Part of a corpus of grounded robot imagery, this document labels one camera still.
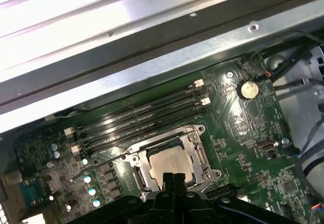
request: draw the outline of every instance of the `chip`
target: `chip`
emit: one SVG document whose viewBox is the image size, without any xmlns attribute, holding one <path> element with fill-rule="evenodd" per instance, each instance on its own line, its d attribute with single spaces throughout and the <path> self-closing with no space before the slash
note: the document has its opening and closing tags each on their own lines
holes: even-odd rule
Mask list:
<svg viewBox="0 0 324 224">
<path fill-rule="evenodd" d="M 163 173 L 182 172 L 186 175 L 185 182 L 192 181 L 193 170 L 191 168 L 192 161 L 190 156 L 185 152 L 181 146 L 168 148 L 164 151 L 158 152 L 149 158 L 151 163 L 150 175 L 156 179 L 158 186 L 162 189 L 163 186 Z"/>
<path fill-rule="evenodd" d="M 60 176 L 60 177 L 59 177 L 59 181 L 60 181 L 61 183 L 66 182 L 66 177 L 65 177 L 65 176 Z"/>
<path fill-rule="evenodd" d="M 283 184 L 283 188 L 285 189 L 285 192 L 291 192 L 296 189 L 296 185 L 294 181 L 288 181 Z"/>
</svg>

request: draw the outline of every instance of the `black cable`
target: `black cable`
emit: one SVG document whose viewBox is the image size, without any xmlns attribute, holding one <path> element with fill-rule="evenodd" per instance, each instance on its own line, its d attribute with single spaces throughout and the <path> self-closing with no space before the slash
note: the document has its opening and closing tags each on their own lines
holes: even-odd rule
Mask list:
<svg viewBox="0 0 324 224">
<path fill-rule="evenodd" d="M 311 163 L 309 163 L 307 165 L 307 167 L 305 167 L 304 169 L 304 174 L 307 177 L 309 175 L 309 173 L 318 165 L 320 165 L 321 163 L 324 162 L 324 157 L 320 157 L 315 159 L 314 161 L 312 161 Z"/>
<path fill-rule="evenodd" d="M 308 159 L 310 159 L 312 156 L 314 156 L 316 153 L 324 150 L 324 140 L 321 140 L 317 142 L 314 146 L 312 146 L 308 151 L 306 151 L 300 158 L 299 162 L 300 164 L 303 164 Z"/>
<path fill-rule="evenodd" d="M 324 81 L 316 80 L 316 79 L 309 79 L 309 84 L 324 86 Z M 289 89 L 291 87 L 296 87 L 296 86 L 301 86 L 301 85 L 307 85 L 307 84 L 304 83 L 304 80 L 299 79 L 299 80 L 288 82 L 287 84 L 274 86 L 273 88 L 274 88 L 274 90 L 279 91 L 279 90 L 285 90 L 285 89 Z"/>
<path fill-rule="evenodd" d="M 285 90 L 300 85 L 304 85 L 304 80 L 301 79 L 301 80 L 291 81 L 284 85 L 274 86 L 273 88 L 274 90 L 279 91 L 279 90 Z"/>
<path fill-rule="evenodd" d="M 295 170 L 296 174 L 299 177 L 299 180 L 307 187 L 307 189 L 312 193 L 312 195 L 318 197 L 320 200 L 324 200 L 323 196 L 316 191 L 316 189 L 310 184 L 310 182 L 306 178 L 300 161 L 297 161 L 295 163 Z"/>
<path fill-rule="evenodd" d="M 315 41 L 309 42 L 306 46 L 299 47 L 291 56 L 285 59 L 281 65 L 272 71 L 273 77 L 272 82 L 277 81 L 279 78 L 284 76 L 290 69 L 292 69 L 309 51 L 318 46 L 319 43 Z"/>
<path fill-rule="evenodd" d="M 301 150 L 301 154 L 304 154 L 306 149 L 308 148 L 310 142 L 312 141 L 312 139 L 314 138 L 314 135 L 316 134 L 316 132 L 318 131 L 319 127 L 324 123 L 324 118 L 319 120 L 312 128 L 312 130 L 310 131 L 307 141 L 305 143 L 305 145 L 303 146 L 302 150 Z"/>
<path fill-rule="evenodd" d="M 309 189 L 312 195 L 319 197 L 322 201 L 324 200 L 324 197 L 319 192 L 317 192 L 316 189 L 307 180 L 304 174 L 302 164 L 323 149 L 324 149 L 324 140 L 321 140 L 318 143 L 316 143 L 314 146 L 312 146 L 308 151 L 306 151 L 304 155 L 302 155 L 295 163 L 296 173 L 300 181 Z"/>
</svg>

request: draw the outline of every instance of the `metal frame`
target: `metal frame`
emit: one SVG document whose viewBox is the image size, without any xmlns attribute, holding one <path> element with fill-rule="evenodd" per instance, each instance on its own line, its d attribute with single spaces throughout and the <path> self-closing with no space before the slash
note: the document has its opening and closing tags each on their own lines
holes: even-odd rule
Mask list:
<svg viewBox="0 0 324 224">
<path fill-rule="evenodd" d="M 85 101 L 109 95 L 116 100 L 172 78 L 250 51 L 274 36 L 307 26 L 322 26 L 324 0 L 317 0 L 258 22 L 251 32 L 249 25 L 165 54 L 102 79 L 59 93 L 0 115 L 0 132 L 5 132 Z"/>
<path fill-rule="evenodd" d="M 223 1 L 3 0 L 1 81 Z"/>
</svg>

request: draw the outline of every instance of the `wire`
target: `wire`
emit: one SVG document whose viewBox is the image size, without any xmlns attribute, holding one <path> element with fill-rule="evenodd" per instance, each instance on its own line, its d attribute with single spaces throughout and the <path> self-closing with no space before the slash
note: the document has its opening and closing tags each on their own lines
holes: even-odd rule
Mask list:
<svg viewBox="0 0 324 224">
<path fill-rule="evenodd" d="M 291 81 L 284 85 L 274 86 L 273 88 L 274 90 L 279 91 L 279 90 L 285 90 L 300 85 L 304 85 L 304 80 L 301 79 L 301 80 Z"/>
<path fill-rule="evenodd" d="M 314 218 L 314 210 L 311 209 L 310 217 L 309 217 L 309 224 L 312 224 L 313 218 Z"/>
<path fill-rule="evenodd" d="M 307 180 L 304 174 L 302 164 L 323 149 L 324 149 L 324 140 L 321 140 L 318 143 L 316 143 L 314 146 L 312 146 L 308 151 L 306 151 L 295 163 L 296 173 L 299 176 L 300 181 L 303 182 L 303 184 L 309 189 L 309 191 L 313 195 L 319 197 L 320 200 L 323 200 L 324 198 L 319 192 L 316 191 L 316 189 Z"/>
<path fill-rule="evenodd" d="M 305 145 L 303 146 L 302 150 L 301 150 L 301 154 L 304 154 L 306 149 L 308 148 L 309 144 L 311 143 L 312 139 L 314 138 L 316 132 L 318 131 L 319 127 L 324 123 L 324 118 L 319 120 L 312 128 L 312 130 L 310 131 L 307 141 L 305 143 Z"/>
<path fill-rule="evenodd" d="M 292 69 L 309 51 L 318 46 L 318 42 L 309 42 L 306 46 L 299 47 L 290 57 L 284 60 L 281 65 L 273 71 L 272 82 L 277 81 Z"/>
<path fill-rule="evenodd" d="M 68 115 L 65 116 L 57 116 L 56 118 L 60 118 L 60 119 L 66 119 L 66 118 L 71 118 L 73 115 L 75 115 L 77 113 L 77 111 L 72 111 L 71 113 L 69 113 Z"/>
<path fill-rule="evenodd" d="M 300 161 L 297 161 L 295 163 L 295 170 L 296 170 L 296 174 L 298 175 L 300 181 L 308 188 L 308 190 L 312 193 L 312 195 L 315 195 L 320 200 L 323 200 L 322 195 L 316 191 L 316 189 L 310 184 L 310 182 L 306 178 L 304 171 L 303 171 L 302 164 L 300 163 Z"/>
<path fill-rule="evenodd" d="M 320 203 L 318 203 L 317 205 L 314 205 L 312 206 L 312 210 L 315 210 L 315 209 L 318 209 L 318 208 L 321 208 L 322 209 L 322 205 Z"/>
<path fill-rule="evenodd" d="M 316 80 L 316 79 L 312 79 L 312 78 L 307 78 L 307 80 L 309 80 L 310 86 L 313 86 L 313 85 L 321 85 L 321 86 L 324 86 L 324 81 Z M 276 91 L 279 91 L 279 90 L 285 90 L 285 89 L 289 89 L 291 87 L 296 87 L 296 86 L 301 86 L 301 85 L 307 85 L 307 84 L 305 83 L 304 80 L 299 79 L 299 80 L 295 80 L 295 81 L 288 82 L 287 84 L 283 84 L 283 85 L 279 85 L 279 86 L 274 86 L 273 88 Z"/>
<path fill-rule="evenodd" d="M 324 140 L 321 140 L 317 142 L 314 146 L 309 148 L 300 158 L 299 162 L 303 164 L 305 161 L 310 159 L 312 156 L 314 156 L 316 153 L 324 150 Z"/>
<path fill-rule="evenodd" d="M 307 177 L 309 173 L 318 165 L 324 162 L 324 157 L 320 157 L 312 161 L 310 164 L 307 165 L 307 167 L 304 168 L 304 174 Z"/>
<path fill-rule="evenodd" d="M 111 158 L 111 159 L 109 159 L 109 160 L 107 160 L 107 161 L 105 161 L 105 162 L 102 162 L 102 163 L 100 163 L 99 165 L 91 166 L 91 167 L 87 167 L 87 168 L 81 170 L 81 171 L 80 171 L 76 176 L 72 177 L 72 178 L 70 179 L 70 182 L 73 182 L 73 181 L 77 180 L 77 179 L 78 179 L 79 177 L 81 177 L 81 176 L 83 175 L 83 173 L 85 173 L 85 172 L 88 172 L 88 171 L 90 171 L 90 170 L 95 170 L 95 169 L 97 169 L 97 168 L 99 168 L 99 167 L 102 167 L 102 166 L 104 166 L 104 165 L 109 164 L 110 162 L 116 161 L 116 160 L 118 160 L 118 159 L 120 159 L 120 158 L 122 158 L 122 157 L 126 157 L 127 155 L 129 155 L 129 153 L 123 153 L 123 154 L 121 154 L 121 155 L 119 155 L 119 156 L 117 156 L 117 157 L 113 157 L 113 158 Z"/>
<path fill-rule="evenodd" d="M 272 76 L 272 73 L 269 71 L 264 71 L 263 74 L 268 78 L 270 78 Z"/>
</svg>

